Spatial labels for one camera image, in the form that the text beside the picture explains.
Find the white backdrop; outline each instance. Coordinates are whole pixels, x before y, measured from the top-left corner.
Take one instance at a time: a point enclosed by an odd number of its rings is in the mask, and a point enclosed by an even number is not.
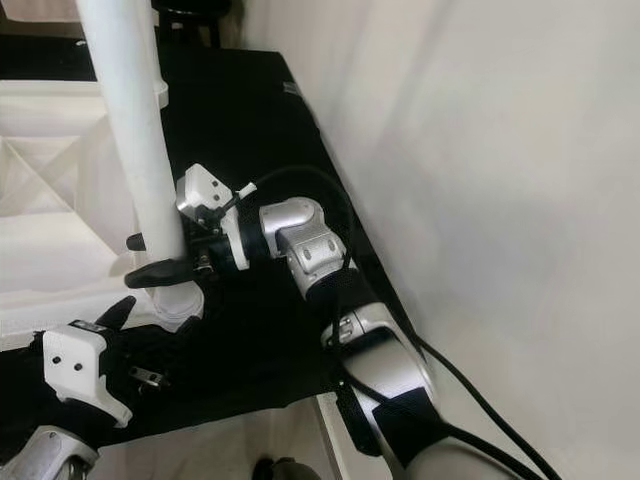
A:
[[[640,3],[247,3],[421,331],[565,478],[636,478]]]

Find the white wall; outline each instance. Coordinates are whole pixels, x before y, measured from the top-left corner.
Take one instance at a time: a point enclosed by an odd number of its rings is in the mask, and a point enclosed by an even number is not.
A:
[[[248,0],[246,43],[283,53],[429,340],[565,478],[636,478],[640,3]]]

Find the floor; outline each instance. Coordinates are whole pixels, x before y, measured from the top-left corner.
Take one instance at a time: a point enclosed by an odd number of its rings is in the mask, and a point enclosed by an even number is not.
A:
[[[249,480],[263,456],[293,457],[334,480],[315,399],[106,447],[89,480]]]

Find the black tabletop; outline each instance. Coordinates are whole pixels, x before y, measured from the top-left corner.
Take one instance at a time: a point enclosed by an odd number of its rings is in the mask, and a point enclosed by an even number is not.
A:
[[[167,45],[159,57],[169,84],[162,122],[174,178],[196,162],[232,188],[292,164],[314,165],[335,176],[303,98],[286,85],[294,80],[280,54]],[[0,36],[0,79],[92,80],[94,75],[82,42]],[[257,192],[245,208],[293,195],[320,201],[327,223],[344,232],[335,195],[304,175]],[[356,239],[361,269],[406,321],[359,224]],[[181,381],[168,392],[146,396],[129,427],[104,443],[283,407],[332,389],[320,326],[282,262],[256,262],[247,272],[202,286],[205,315],[187,358],[179,359]],[[162,368],[171,356],[159,353],[165,334],[156,327],[128,332],[141,362]],[[56,402],[42,381],[41,364],[28,350],[0,354],[0,462],[16,453]]]

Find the black table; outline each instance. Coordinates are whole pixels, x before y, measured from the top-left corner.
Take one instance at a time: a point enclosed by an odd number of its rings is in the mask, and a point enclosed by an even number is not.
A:
[[[171,45],[161,46],[159,57],[169,84],[162,121],[174,178],[195,162],[232,188],[292,164],[315,165],[335,176],[303,99],[285,88],[293,78],[280,54]],[[75,40],[0,36],[0,79],[93,80],[94,74],[86,45]],[[327,223],[344,233],[335,195],[303,175],[257,192],[247,208],[292,195],[321,202]],[[407,321],[359,224],[356,245],[374,290]],[[145,397],[129,427],[104,443],[284,407],[333,389],[320,325],[282,262],[257,262],[248,272],[203,288],[205,315],[190,358],[184,359],[184,380]],[[141,327],[127,335],[144,355],[149,336],[151,343],[163,341],[157,330]],[[155,350],[150,357],[162,363]],[[27,349],[0,354],[0,385],[2,462],[17,452],[56,399],[42,381],[41,359]]]

